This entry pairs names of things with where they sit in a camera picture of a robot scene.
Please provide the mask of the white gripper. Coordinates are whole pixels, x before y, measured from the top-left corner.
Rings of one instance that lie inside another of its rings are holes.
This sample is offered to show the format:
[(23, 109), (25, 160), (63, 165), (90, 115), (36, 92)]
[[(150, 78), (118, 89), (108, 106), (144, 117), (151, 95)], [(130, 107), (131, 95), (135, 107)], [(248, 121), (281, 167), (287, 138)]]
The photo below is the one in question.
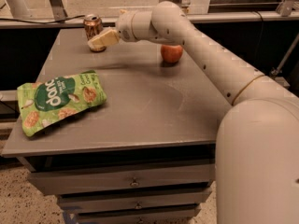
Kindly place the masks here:
[(136, 10), (121, 14), (116, 21), (116, 30), (111, 27), (104, 29), (88, 41), (88, 46), (90, 49), (102, 49), (118, 44), (120, 38), (126, 42), (151, 40), (153, 38), (151, 12)]

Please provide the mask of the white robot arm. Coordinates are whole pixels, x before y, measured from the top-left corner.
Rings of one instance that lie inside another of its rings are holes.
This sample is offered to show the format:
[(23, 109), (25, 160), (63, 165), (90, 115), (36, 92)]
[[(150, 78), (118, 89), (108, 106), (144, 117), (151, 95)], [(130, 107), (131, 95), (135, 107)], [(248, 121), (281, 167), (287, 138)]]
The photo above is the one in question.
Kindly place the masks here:
[(299, 224), (299, 98), (197, 30), (176, 4), (126, 11), (92, 48), (180, 45), (231, 105), (216, 139), (218, 224)]

